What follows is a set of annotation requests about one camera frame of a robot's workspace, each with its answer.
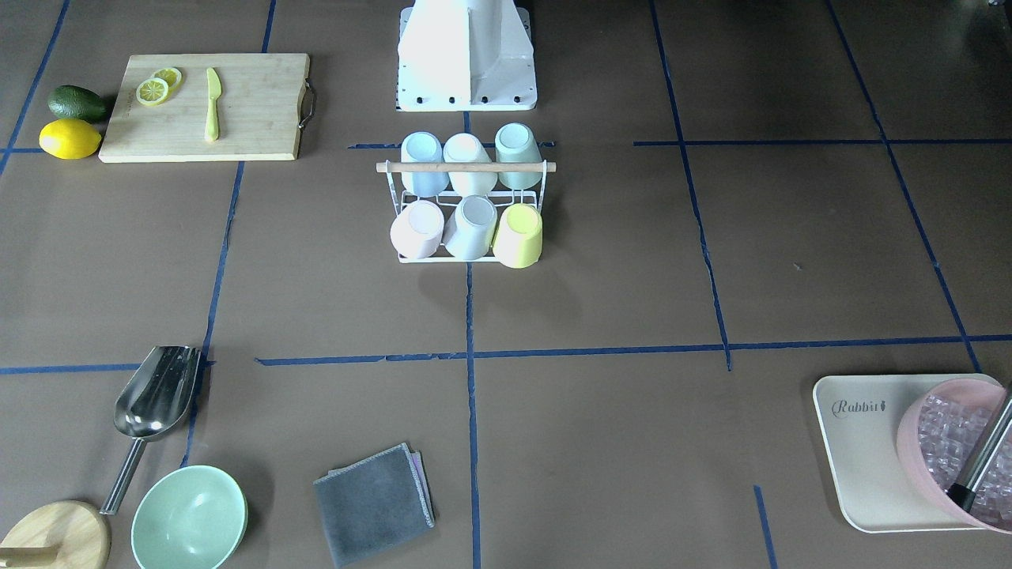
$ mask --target lemon slice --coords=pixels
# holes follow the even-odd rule
[[[155,73],[152,73],[151,76],[165,80],[165,82],[169,84],[170,93],[178,89],[179,85],[183,82],[183,72],[174,67],[163,67]]]
[[[153,106],[169,98],[169,84],[165,79],[149,77],[137,86],[137,100],[141,104]]]

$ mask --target lemon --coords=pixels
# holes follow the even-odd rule
[[[183,82],[183,72],[179,71],[174,67],[163,67],[155,73],[151,74],[152,77],[158,77],[169,84],[169,93],[175,92],[179,88],[179,85]]]
[[[137,86],[137,100],[141,104],[154,106],[169,98],[169,84],[165,79],[149,77]]]
[[[43,127],[38,133],[38,146],[43,150],[66,160],[91,156],[98,150],[102,135],[80,118],[60,118]]]

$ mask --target white cup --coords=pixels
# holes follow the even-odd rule
[[[492,162],[489,153],[478,137],[460,133],[453,135],[443,146],[446,162]],[[488,195],[496,186],[499,176],[495,172],[450,172],[449,183],[460,195]]]
[[[412,201],[390,226],[390,241],[404,257],[430,257],[439,248],[445,221],[439,206],[425,199]]]
[[[442,146],[432,133],[412,133],[401,143],[401,162],[442,162]],[[446,172],[403,172],[404,188],[419,197],[432,197],[449,185]]]
[[[488,197],[468,195],[446,222],[443,245],[454,257],[473,261],[489,252],[495,230],[496,207]]]
[[[540,162],[534,133],[526,125],[510,123],[496,133],[496,160],[503,162]],[[500,172],[499,181],[510,189],[527,189],[541,180],[537,172]]]

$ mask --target cutting board handle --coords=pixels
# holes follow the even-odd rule
[[[45,567],[57,560],[60,548],[0,548],[0,567]]]
[[[306,124],[310,121],[310,118],[313,118],[314,114],[316,114],[316,89],[313,88],[313,83],[310,82],[309,77],[306,78],[306,90],[309,91],[311,95],[313,95],[313,98],[310,99],[310,113],[307,114],[306,116],[303,116],[299,120],[300,131],[305,130]]]

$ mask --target mint green cup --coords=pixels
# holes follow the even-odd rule
[[[520,123],[503,125],[496,133],[496,160],[507,162],[540,162],[541,152],[530,127]],[[510,189],[527,189],[541,181],[538,172],[500,172],[499,181]]]
[[[216,569],[243,539],[248,510],[236,481],[209,466],[181,468],[141,500],[131,527],[142,569]]]

